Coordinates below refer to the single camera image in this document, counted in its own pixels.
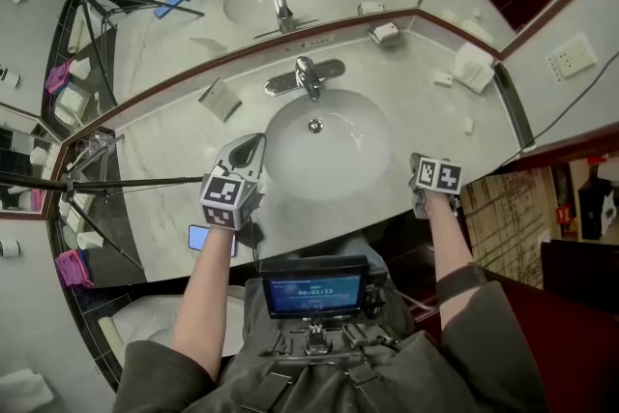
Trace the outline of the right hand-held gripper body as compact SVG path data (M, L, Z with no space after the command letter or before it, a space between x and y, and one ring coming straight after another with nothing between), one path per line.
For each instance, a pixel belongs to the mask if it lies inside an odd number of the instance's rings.
M438 192L447 196L450 207L457 216L462 187L462 167L454 162L434 159L418 153L410 157L412 177L408 183L413 195L413 212L417 219L428 219L426 192Z

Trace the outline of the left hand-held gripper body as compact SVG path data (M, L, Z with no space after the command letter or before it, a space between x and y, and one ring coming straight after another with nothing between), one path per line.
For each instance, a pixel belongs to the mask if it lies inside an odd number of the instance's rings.
M262 167L239 167L238 156L228 155L229 144L220 150L211 171L204 175L199 204L209 227L239 231L261 201Z

